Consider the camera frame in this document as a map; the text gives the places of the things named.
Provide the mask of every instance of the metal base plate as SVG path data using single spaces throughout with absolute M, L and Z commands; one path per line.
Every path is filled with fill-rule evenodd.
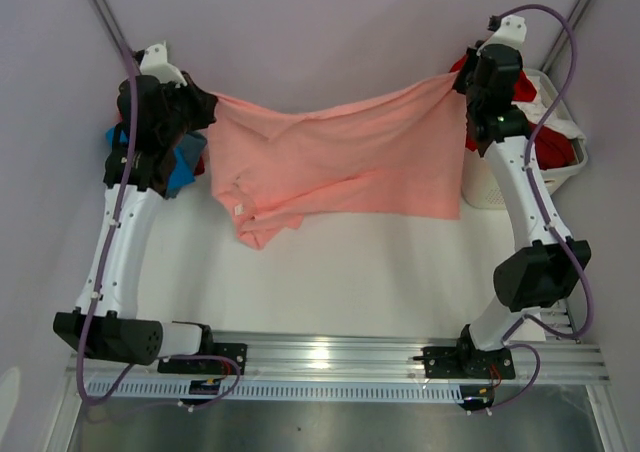
M 235 361 L 242 375 L 244 375 L 245 364 L 247 362 L 247 344 L 215 342 L 210 354 L 219 355 Z M 158 373 L 160 374 L 188 374 L 188 375 L 236 375 L 233 367 L 228 367 L 216 360 L 168 360 L 158 363 Z
M 455 347 L 424 347 L 424 372 L 428 379 L 482 379 L 491 380 L 491 365 L 498 369 L 504 380 L 516 378 L 511 351 L 496 350 L 486 353 L 472 367 L 462 368 Z

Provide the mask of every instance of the red fabric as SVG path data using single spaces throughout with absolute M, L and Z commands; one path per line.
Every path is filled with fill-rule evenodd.
M 196 169 L 193 171 L 193 175 L 197 177 L 202 174 L 204 174 L 204 160 L 202 159 L 202 157 L 200 157 L 200 159 L 198 159 Z
M 533 130 L 535 124 L 529 123 L 529 125 Z M 536 137 L 536 156 L 542 170 L 567 167 L 576 159 L 569 139 L 545 126 L 542 126 Z
M 458 60 L 449 72 L 457 72 L 462 68 L 464 63 L 467 61 L 467 56 L 465 55 L 460 60 Z M 533 102 L 533 99 L 536 98 L 536 88 L 533 86 L 531 81 L 527 78 L 527 74 L 524 71 L 520 71 L 520 77 L 518 78 L 518 82 L 516 82 L 515 87 L 516 95 L 513 98 L 516 102 Z
M 462 68 L 467 56 L 465 55 L 458 60 L 449 72 L 457 72 Z M 536 98 L 536 88 L 527 78 L 524 71 L 520 71 L 520 77 L 515 87 L 515 96 L 513 100 L 517 102 L 533 102 Z M 536 124 L 529 123 L 531 130 Z M 478 150 L 478 146 L 469 136 L 466 137 L 465 147 L 472 152 Z M 571 165 L 575 160 L 575 152 L 571 146 L 571 142 L 564 135 L 543 126 L 536 137 L 536 156 L 538 165 L 541 170 L 560 169 Z

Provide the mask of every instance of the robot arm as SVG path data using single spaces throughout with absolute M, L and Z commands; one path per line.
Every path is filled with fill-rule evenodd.
M 173 149 L 189 130 L 214 122 L 217 98 L 200 90 L 188 74 L 167 62 L 164 44 L 144 52 L 142 75 L 136 78 L 138 136 L 132 172 L 120 184 L 126 163 L 130 123 L 129 82 L 120 86 L 118 108 L 122 115 L 115 129 L 112 151 L 105 164 L 105 211 L 89 276 L 72 313 L 58 313 L 54 331 L 77 350 L 87 317 L 98 263 L 107 231 L 114 225 L 116 197 L 125 187 L 117 232 L 109 248 L 100 299 L 91 321 L 85 355 L 89 358 L 148 365 L 159 357 L 193 355 L 209 340 L 207 327 L 137 319 L 137 291 L 147 239 L 164 200 L 169 176 L 175 167 Z
M 467 51 L 467 61 L 454 84 L 467 99 L 467 135 L 478 144 L 478 153 L 489 163 L 500 187 L 516 250 L 496 268 L 496 297 L 469 327 L 468 345 L 481 351 L 503 349 L 505 336 L 525 315 L 568 297 L 578 281 L 556 236 L 548 230 L 531 182 L 542 197 L 553 228 L 583 268 L 591 257 L 587 242 L 574 241 L 556 211 L 535 158 L 535 145 L 530 163 L 525 163 L 531 131 L 524 113 L 512 105 L 522 70 L 518 49 L 526 35 L 524 19 L 492 19 L 489 29 L 495 33 L 478 49 Z

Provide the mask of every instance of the metal frame pole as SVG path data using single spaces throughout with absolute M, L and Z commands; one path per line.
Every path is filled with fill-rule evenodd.
M 93 6 L 93 10 L 96 16 L 102 23 L 105 32 L 107 33 L 111 43 L 118 51 L 118 55 L 122 54 L 123 50 L 129 50 L 133 52 L 133 49 L 129 45 L 127 38 L 120 27 L 120 23 L 116 19 L 113 9 L 108 0 L 89 0 Z
M 594 0 L 577 0 L 576 1 L 575 5 L 573 6 L 573 9 L 571 10 L 571 12 L 569 13 L 569 16 L 567 17 L 567 21 L 569 22 L 569 25 L 571 26 L 571 28 L 575 30 L 580 25 L 580 23 L 582 22 L 585 16 L 585 13 L 589 9 L 589 7 L 593 4 L 593 2 Z M 553 70 L 553 68 L 557 65 L 557 62 L 562 57 L 562 52 L 564 51 L 564 48 L 567 46 L 568 41 L 569 41 L 569 38 L 567 37 L 567 34 L 564 32 L 564 30 L 561 30 L 558 36 L 556 37 L 555 42 L 551 46 L 549 53 L 545 57 L 544 62 L 542 63 L 542 67 L 540 68 L 540 70 L 542 70 L 542 72 L 544 72 L 546 75 L 549 75 Z

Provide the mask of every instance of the wire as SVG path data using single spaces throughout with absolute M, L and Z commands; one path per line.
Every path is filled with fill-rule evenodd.
M 530 350 L 531 353 L 536 358 L 536 368 L 534 369 L 533 374 L 531 375 L 531 378 L 529 379 L 529 382 L 527 383 L 527 385 L 525 385 L 520 390 L 520 392 L 518 392 L 513 397 L 510 397 L 510 398 L 504 400 L 503 402 L 500 402 L 499 404 L 495 404 L 495 405 L 491 406 L 492 410 L 504 407 L 505 405 L 510 404 L 512 402 L 515 402 L 517 399 L 521 398 L 529 389 L 531 389 L 531 387 L 533 387 L 533 384 L 535 383 L 535 381 L 538 380 L 538 375 L 540 375 L 540 367 L 542 365 L 542 360 L 540 359 L 540 354 L 535 349 L 535 347 L 533 347 L 533 346 L 531 346 L 529 344 L 510 344 L 510 345 L 507 345 L 507 349 L 510 349 L 510 350 L 512 350 L 512 349 L 528 349 L 528 350 Z
M 82 325 L 82 331 L 80 332 L 80 341 L 78 342 L 78 355 L 76 356 L 76 386 L 78 388 L 78 394 L 80 395 L 82 402 L 90 407 L 103 404 L 104 402 L 109 400 L 109 398 L 113 395 L 113 393 L 120 385 L 120 382 L 122 382 L 127 373 L 129 373 L 129 371 L 133 368 L 133 364 L 129 364 L 127 367 L 125 367 L 125 369 L 120 373 L 111 388 L 102 397 L 95 399 L 89 397 L 89 394 L 87 394 L 87 390 L 84 385 L 84 356 L 87 348 L 87 338 L 89 337 L 91 322 L 96 313 L 96 309 L 98 308 L 98 302 L 100 300 L 100 290 L 102 289 L 102 279 L 104 277 L 104 272 L 107 265 L 107 258 L 109 256 L 109 250 L 111 249 L 113 237 L 118 228 L 118 221 L 120 220 L 120 213 L 122 211 L 122 202 L 124 200 L 126 185 L 129 182 L 129 177 L 131 175 L 138 128 L 138 86 L 136 83 L 136 76 L 138 74 L 136 72 L 136 66 L 133 61 L 131 51 L 123 43 L 120 44 L 120 53 L 122 54 L 122 59 L 127 70 L 127 75 L 129 76 L 129 84 L 131 87 L 131 123 L 129 125 L 127 162 L 124 166 L 122 180 L 120 181 L 120 189 L 118 190 L 116 203 L 113 208 L 113 214 L 111 216 L 113 218 L 113 222 L 107 230 L 104 245 L 102 246 L 102 251 L 100 252 L 100 258 L 98 259 L 98 268 L 96 271 L 96 278 L 94 280 L 93 287 L 94 296 L 89 303 L 89 309 L 87 310 L 87 315 L 84 319 L 84 324 Z
M 575 269 L 575 271 L 578 274 L 578 277 L 580 279 L 580 282 L 582 283 L 582 288 L 584 290 L 585 300 L 586 300 L 586 303 L 587 303 L 587 306 L 586 306 L 587 313 L 586 313 L 585 322 L 582 325 L 582 327 L 580 327 L 579 330 L 577 330 L 576 332 L 574 332 L 572 334 L 565 334 L 564 332 L 560 332 L 558 330 L 555 330 L 554 328 L 552 328 L 552 327 L 548 326 L 547 324 L 545 324 L 544 322 L 542 322 L 537 317 L 535 317 L 533 315 L 530 315 L 530 314 L 525 314 L 523 317 L 521 317 L 504 334 L 504 336 L 502 337 L 502 341 L 506 342 L 513 335 L 513 333 L 523 324 L 525 319 L 532 320 L 533 322 L 538 324 L 540 327 L 542 327 L 544 330 L 546 330 L 547 332 L 549 332 L 549 333 L 551 333 L 551 334 L 553 334 L 553 335 L 555 335 L 557 337 L 562 337 L 562 338 L 565 338 L 565 339 L 578 339 L 578 338 L 582 337 L 584 334 L 586 334 L 587 331 L 593 325 L 594 304 L 593 304 L 593 292 L 591 290 L 591 284 L 589 283 L 589 279 L 587 278 L 586 274 L 584 273 L 584 269 L 580 265 L 580 262 L 578 261 L 578 258 L 576 257 L 576 255 L 573 253 L 573 251 L 571 250 L 571 248 L 567 244 L 565 238 L 560 235 L 558 230 L 553 225 L 553 220 L 551 218 L 551 214 L 547 210 L 547 207 L 546 207 L 546 205 L 544 203 L 544 199 L 542 198 L 542 194 L 540 192 L 540 189 L 538 188 L 538 185 L 537 185 L 537 183 L 535 181 L 535 176 L 533 175 L 533 169 L 531 169 L 531 167 L 530 167 L 531 156 L 533 154 L 533 146 L 535 144 L 536 137 L 538 136 L 538 134 L 542 130 L 542 127 L 544 126 L 544 124 L 547 121 L 547 119 L 551 116 L 553 111 L 558 107 L 560 102 L 566 96 L 567 90 L 569 89 L 571 81 L 573 80 L 573 76 L 575 75 L 576 64 L 577 64 L 577 60 L 578 60 L 578 44 L 577 44 L 577 40 L 576 40 L 576 37 L 575 37 L 575 33 L 571 29 L 571 26 L 569 25 L 567 20 L 562 16 L 562 14 L 560 14 L 556 10 L 552 9 L 551 7 L 547 7 L 546 5 L 541 5 L 541 4 L 522 5 L 520 7 L 516 7 L 514 9 L 509 10 L 509 11 L 499 15 L 498 17 L 500 19 L 503 19 L 508 15 L 515 14 L 515 13 L 523 11 L 523 10 L 540 10 L 540 11 L 546 12 L 547 14 L 550 14 L 553 17 L 555 17 L 560 22 L 560 24 L 562 25 L 562 28 L 564 29 L 564 31 L 566 32 L 567 36 L 569 37 L 569 44 L 571 46 L 571 62 L 570 62 L 569 71 L 567 72 L 567 77 L 565 79 L 565 82 L 564 82 L 562 88 L 560 89 L 560 91 L 558 92 L 557 97 L 553 100 L 553 102 L 551 103 L 551 105 L 549 106 L 547 111 L 543 114 L 542 118 L 540 119 L 540 121 L 538 122 L 536 127 L 533 129 L 533 132 L 531 133 L 531 137 L 529 138 L 529 140 L 527 142 L 527 146 L 525 148 L 524 163 L 525 163 L 525 170 L 526 170 L 526 173 L 527 173 L 527 179 L 529 181 L 529 186 L 531 187 L 531 191 L 532 191 L 533 196 L 535 198 L 536 204 L 538 205 L 538 209 L 540 210 L 540 213 L 542 214 L 542 217 L 543 217 L 543 219 L 545 221 L 545 226 L 546 226 L 547 230 L 551 233 L 553 238 L 558 242 L 558 244 L 560 244 L 560 247 L 562 248 L 562 250 L 566 254 L 566 256 L 569 258 L 569 261 L 571 262 L 571 265 Z M 522 390 L 520 390 L 520 392 L 518 392 L 513 397 L 511 397 L 511 398 L 509 398 L 509 399 L 507 399 L 507 400 L 505 400 L 505 401 L 503 401 L 503 402 L 501 402 L 499 404 L 494 405 L 493 407 L 491 407 L 492 409 L 498 409 L 498 408 L 503 407 L 503 406 L 505 406 L 507 404 L 515 402 L 517 399 L 522 397 L 529 389 L 531 389 L 531 387 L 533 387 L 533 384 L 536 382 L 536 380 L 538 379 L 538 375 L 540 374 L 541 358 L 540 358 L 540 354 L 535 349 L 535 347 L 533 347 L 533 346 L 531 346 L 529 344 L 511 344 L 511 345 L 507 345 L 506 347 L 507 347 L 507 349 L 518 349 L 518 348 L 528 349 L 535 356 L 536 367 L 535 367 L 535 370 L 534 370 L 533 374 L 531 375 L 531 379 L 529 379 L 529 382 L 527 383 L 527 385 L 525 385 L 524 388 Z
M 498 378 L 498 383 L 493 386 L 494 389 L 497 389 L 502 384 L 502 376 L 500 375 L 500 371 L 495 366 L 495 364 L 491 364 L 491 367 L 489 368 L 489 370 L 490 370 L 492 375 L 495 374 L 495 376 Z
M 231 375 L 231 366 L 227 362 L 222 362 L 222 364 L 224 365 L 225 374 L 221 380 L 224 380 Z
M 495 400 L 496 398 L 496 389 L 500 386 L 500 382 L 498 382 L 497 384 L 494 382 L 494 379 L 496 379 L 496 373 L 495 373 L 495 369 L 494 366 L 491 365 L 491 367 L 489 367 L 489 376 L 490 376 L 490 380 L 491 380 L 491 385 L 488 388 L 488 392 L 491 392 L 491 400 Z
M 87 411 L 87 413 L 85 414 L 85 418 L 86 418 L 87 422 L 89 422 L 90 424 L 102 424 L 102 423 L 105 423 L 105 422 L 117 421 L 117 420 L 121 420 L 121 419 L 124 419 L 126 417 L 129 417 L 131 415 L 135 415 L 135 414 L 137 414 L 139 412 L 142 412 L 143 410 L 153 409 L 155 407 L 163 407 L 165 405 L 172 405 L 172 406 L 176 406 L 177 405 L 178 407 L 185 407 L 189 412 L 194 412 L 194 411 L 197 411 L 197 410 L 202 410 L 202 409 L 209 408 L 212 405 L 220 402 L 225 397 L 233 394 L 233 392 L 235 391 L 236 387 L 238 386 L 238 383 L 240 382 L 240 376 L 242 375 L 242 370 L 240 369 L 240 366 L 238 365 L 238 363 L 236 361 L 228 359 L 227 357 L 222 357 L 222 356 L 218 356 L 218 355 L 199 355 L 199 356 L 194 356 L 194 355 L 176 355 L 176 356 L 171 357 L 171 360 L 193 360 L 194 358 L 203 359 L 203 360 L 216 360 L 218 362 L 221 362 L 221 363 L 225 364 L 229 368 L 233 368 L 235 373 L 236 373 L 236 376 L 235 376 L 235 379 L 233 380 L 233 383 L 223 393 L 221 393 L 220 395 L 214 397 L 213 399 L 210 399 L 210 400 L 207 400 L 206 402 L 203 402 L 202 404 L 187 405 L 187 404 L 184 404 L 181 400 L 179 400 L 177 402 L 175 401 L 175 399 L 174 400 L 162 400 L 162 401 L 158 401 L 158 402 L 151 402 L 149 404 L 145 404 L 145 405 L 142 405 L 140 407 L 136 407 L 135 409 L 127 410 L 126 412 L 123 412 L 122 414 L 117 415 L 115 417 L 107 416 L 107 417 L 105 417 L 103 419 L 92 419 L 91 417 L 89 417 L 89 414 L 88 414 L 88 411 Z
M 551 116 L 553 111 L 556 109 L 556 107 L 558 107 L 560 102 L 565 97 L 567 90 L 569 89 L 569 85 L 573 80 L 573 76 L 576 70 L 576 63 L 578 60 L 578 44 L 575 37 L 575 33 L 571 29 L 571 26 L 569 25 L 567 20 L 562 16 L 562 14 L 552 9 L 551 7 L 547 7 L 546 5 L 541 5 L 541 4 L 522 5 L 520 7 L 516 7 L 515 9 L 509 10 L 504 14 L 499 15 L 498 17 L 500 19 L 503 19 L 507 15 L 515 14 L 523 10 L 541 10 L 555 17 L 562 25 L 562 28 L 564 29 L 564 31 L 567 33 L 567 36 L 569 37 L 569 43 L 571 45 L 571 64 L 569 66 L 569 72 L 567 73 L 567 78 L 565 79 L 564 85 L 560 89 L 560 92 L 558 92 L 558 96 L 554 99 L 554 101 L 551 103 L 547 111 L 544 113 L 544 115 L 542 116 L 542 118 L 540 119 L 536 127 L 533 129 L 533 132 L 531 133 L 531 137 L 527 142 L 527 147 L 525 148 L 524 162 L 525 162 L 525 169 L 527 172 L 527 178 L 529 180 L 529 185 L 531 186 L 531 191 L 533 192 L 533 196 L 536 200 L 536 204 L 538 205 L 538 209 L 540 209 L 540 213 L 542 214 L 542 217 L 545 221 L 545 225 L 549 230 L 549 232 L 551 233 L 551 235 L 553 235 L 554 239 L 558 242 L 558 244 L 560 244 L 560 247 L 562 248 L 563 252 L 567 255 L 567 257 L 569 258 L 569 261 L 571 262 L 571 265 L 576 270 L 578 277 L 580 279 L 580 282 L 582 283 L 582 288 L 584 290 L 584 296 L 587 303 L 586 318 L 585 318 L 584 324 L 582 325 L 582 327 L 580 327 L 579 330 L 571 334 L 566 334 L 564 332 L 555 330 L 554 328 L 548 326 L 547 324 L 545 324 L 544 322 L 542 322 L 540 319 L 538 319 L 533 315 L 526 314 L 525 317 L 527 319 L 532 320 L 533 322 L 538 324 L 540 327 L 542 327 L 544 330 L 546 330 L 547 332 L 557 337 L 562 337 L 564 339 L 578 339 L 582 337 L 584 334 L 586 334 L 593 324 L 594 305 L 593 305 L 593 292 L 591 290 L 591 284 L 589 283 L 589 279 L 584 273 L 584 269 L 580 265 L 578 258 L 575 256 L 575 254 L 567 244 L 565 238 L 562 237 L 560 233 L 557 231 L 557 229 L 554 227 L 551 214 L 547 210 L 547 207 L 544 203 L 544 199 L 542 198 L 542 194 L 540 193 L 540 190 L 538 189 L 538 186 L 536 184 L 535 177 L 533 175 L 533 170 L 529 167 L 531 163 L 533 145 L 535 143 L 536 137 L 540 133 L 540 130 L 542 130 L 544 123 L 547 121 L 547 119 Z

